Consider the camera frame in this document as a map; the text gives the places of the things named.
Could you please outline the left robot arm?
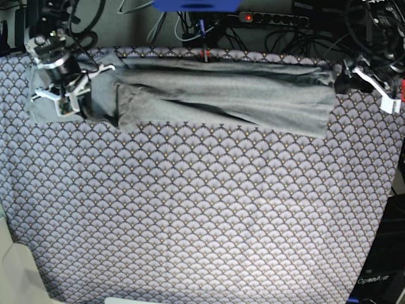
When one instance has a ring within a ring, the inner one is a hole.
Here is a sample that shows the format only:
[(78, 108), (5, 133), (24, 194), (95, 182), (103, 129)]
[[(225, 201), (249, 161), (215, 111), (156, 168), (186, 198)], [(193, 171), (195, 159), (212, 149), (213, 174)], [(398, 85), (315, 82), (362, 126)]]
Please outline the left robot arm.
[(346, 33), (337, 45), (346, 56), (335, 92), (371, 93), (372, 85), (354, 73), (359, 68), (397, 97), (404, 81), (404, 1), (344, 1), (342, 22)]

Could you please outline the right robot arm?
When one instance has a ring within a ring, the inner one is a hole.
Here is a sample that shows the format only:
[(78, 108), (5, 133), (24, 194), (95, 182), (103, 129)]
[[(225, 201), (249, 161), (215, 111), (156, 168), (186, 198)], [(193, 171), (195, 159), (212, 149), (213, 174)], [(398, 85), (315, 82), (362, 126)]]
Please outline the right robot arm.
[(25, 31), (26, 51), (58, 89), (67, 89), (79, 80), (82, 71), (74, 54), (93, 48), (98, 41), (92, 29), (104, 11), (105, 2), (99, 3), (86, 28), (74, 32), (72, 25), (80, 23), (76, 17), (78, 4), (78, 1), (44, 1), (36, 23)]

